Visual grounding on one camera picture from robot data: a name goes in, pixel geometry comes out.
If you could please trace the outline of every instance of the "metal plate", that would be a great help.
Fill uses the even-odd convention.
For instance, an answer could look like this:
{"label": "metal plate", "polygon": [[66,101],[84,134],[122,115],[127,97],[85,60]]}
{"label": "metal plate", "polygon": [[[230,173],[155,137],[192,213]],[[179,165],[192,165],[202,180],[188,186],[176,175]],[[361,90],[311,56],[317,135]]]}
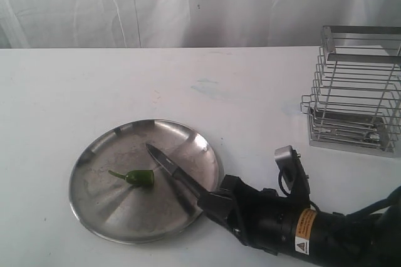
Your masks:
{"label": "metal plate", "polygon": [[[216,156],[196,131],[165,120],[119,126],[82,153],[70,179],[75,216],[102,238],[127,244],[155,241],[180,232],[201,214],[195,197],[154,162],[146,142],[166,153],[207,190],[217,188]],[[152,189],[134,189],[108,173],[135,169],[154,170]]]}

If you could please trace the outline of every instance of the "metal rack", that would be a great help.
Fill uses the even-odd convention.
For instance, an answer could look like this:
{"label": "metal rack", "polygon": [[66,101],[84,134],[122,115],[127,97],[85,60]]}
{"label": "metal rack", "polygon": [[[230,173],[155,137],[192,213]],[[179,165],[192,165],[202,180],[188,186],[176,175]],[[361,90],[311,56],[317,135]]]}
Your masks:
{"label": "metal rack", "polygon": [[310,145],[393,156],[401,134],[401,28],[324,26],[310,95]]}

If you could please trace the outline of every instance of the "white label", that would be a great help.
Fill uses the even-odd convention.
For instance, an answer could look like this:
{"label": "white label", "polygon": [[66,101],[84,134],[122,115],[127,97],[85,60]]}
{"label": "white label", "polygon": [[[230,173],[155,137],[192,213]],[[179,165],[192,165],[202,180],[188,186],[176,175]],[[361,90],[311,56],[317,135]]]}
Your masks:
{"label": "white label", "polygon": [[295,250],[299,253],[309,255],[309,240],[295,237]]}

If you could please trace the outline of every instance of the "green chili pepper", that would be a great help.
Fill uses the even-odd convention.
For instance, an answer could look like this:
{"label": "green chili pepper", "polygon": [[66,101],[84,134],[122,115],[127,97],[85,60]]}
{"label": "green chili pepper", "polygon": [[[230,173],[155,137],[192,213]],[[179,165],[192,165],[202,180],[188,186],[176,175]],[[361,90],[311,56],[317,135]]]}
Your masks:
{"label": "green chili pepper", "polygon": [[112,176],[124,179],[135,187],[152,187],[155,183],[153,170],[133,170],[127,174],[119,174],[114,171],[108,171]]}

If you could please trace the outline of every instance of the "pepper stem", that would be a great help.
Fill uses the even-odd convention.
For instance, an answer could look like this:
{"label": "pepper stem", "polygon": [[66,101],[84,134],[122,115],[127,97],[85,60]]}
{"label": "pepper stem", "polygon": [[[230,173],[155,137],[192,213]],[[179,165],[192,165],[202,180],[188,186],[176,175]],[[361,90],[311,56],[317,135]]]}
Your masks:
{"label": "pepper stem", "polygon": [[112,171],[112,170],[109,170],[108,172],[109,172],[112,176],[115,176],[115,177],[118,177],[118,178],[121,178],[121,179],[125,179],[125,175],[116,173],[116,172],[114,172],[114,171]]}

